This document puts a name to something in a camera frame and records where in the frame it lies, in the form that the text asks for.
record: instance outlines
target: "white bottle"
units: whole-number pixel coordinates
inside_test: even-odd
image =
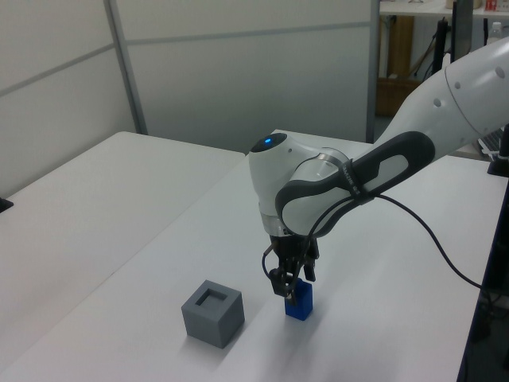
[[[498,41],[500,39],[502,39],[502,23],[494,22],[492,30],[490,30],[490,33],[488,34],[486,45],[490,45],[492,42]]]

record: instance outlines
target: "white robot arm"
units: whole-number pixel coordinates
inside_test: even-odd
[[[314,281],[316,238],[348,211],[433,161],[509,123],[509,38],[463,57],[419,86],[380,139],[348,160],[286,134],[254,145],[249,161],[266,232],[279,257],[267,273],[289,297],[301,267]]]

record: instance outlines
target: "blue block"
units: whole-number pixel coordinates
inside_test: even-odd
[[[313,287],[311,284],[298,279],[295,286],[295,299],[297,300],[295,306],[285,300],[286,315],[304,321],[313,310]]]

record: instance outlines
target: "white table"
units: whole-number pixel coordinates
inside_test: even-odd
[[[366,144],[292,133],[347,156]],[[483,277],[507,179],[445,157],[388,195],[418,213],[452,261]],[[0,381],[451,381],[478,290],[423,228],[385,201],[319,240],[315,308],[284,314],[261,269],[269,244],[247,159],[20,357]],[[181,305],[205,280],[243,292],[246,323],[221,350],[187,337]]]
[[[401,16],[451,16],[453,10],[445,8],[445,0],[423,0],[423,2],[408,2],[396,0],[394,2],[380,2],[380,15]],[[484,4],[473,11],[474,18],[493,18],[497,20],[509,19],[509,12],[491,12],[484,10]]]
[[[244,158],[118,133],[0,214],[0,372]]]

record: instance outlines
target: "gray cube with hole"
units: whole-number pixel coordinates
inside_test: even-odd
[[[205,280],[182,306],[189,336],[224,348],[244,323],[242,294]]]

